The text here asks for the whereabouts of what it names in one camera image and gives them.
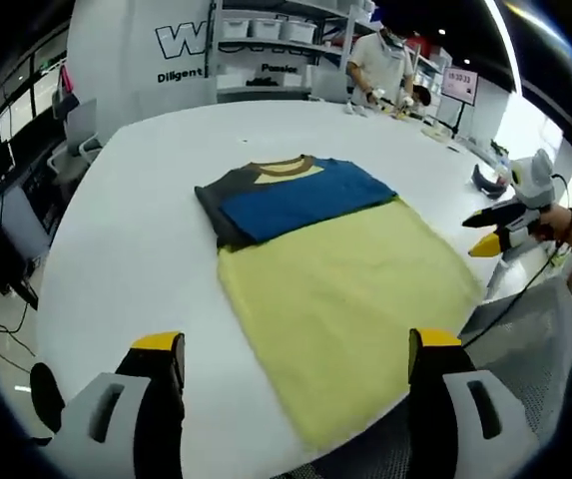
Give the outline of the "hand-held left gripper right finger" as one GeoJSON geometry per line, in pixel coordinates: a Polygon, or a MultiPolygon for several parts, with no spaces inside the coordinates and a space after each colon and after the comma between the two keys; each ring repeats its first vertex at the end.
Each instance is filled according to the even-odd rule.
{"type": "Polygon", "coordinates": [[[536,452],[522,402],[446,330],[409,332],[410,478],[510,478],[536,452]]]}

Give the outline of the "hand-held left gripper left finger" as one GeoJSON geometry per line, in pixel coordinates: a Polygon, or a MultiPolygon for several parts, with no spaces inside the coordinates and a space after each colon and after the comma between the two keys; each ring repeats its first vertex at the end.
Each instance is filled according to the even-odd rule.
{"type": "Polygon", "coordinates": [[[144,336],[63,408],[50,460],[66,478],[181,478],[185,336],[144,336]]]}

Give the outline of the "person's right hand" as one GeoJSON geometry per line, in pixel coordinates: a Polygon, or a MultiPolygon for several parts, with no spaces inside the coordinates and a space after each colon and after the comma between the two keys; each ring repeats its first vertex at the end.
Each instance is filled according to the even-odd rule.
{"type": "Polygon", "coordinates": [[[554,240],[558,244],[567,241],[568,231],[572,229],[572,209],[553,204],[540,215],[535,237],[539,241],[554,240]]]}

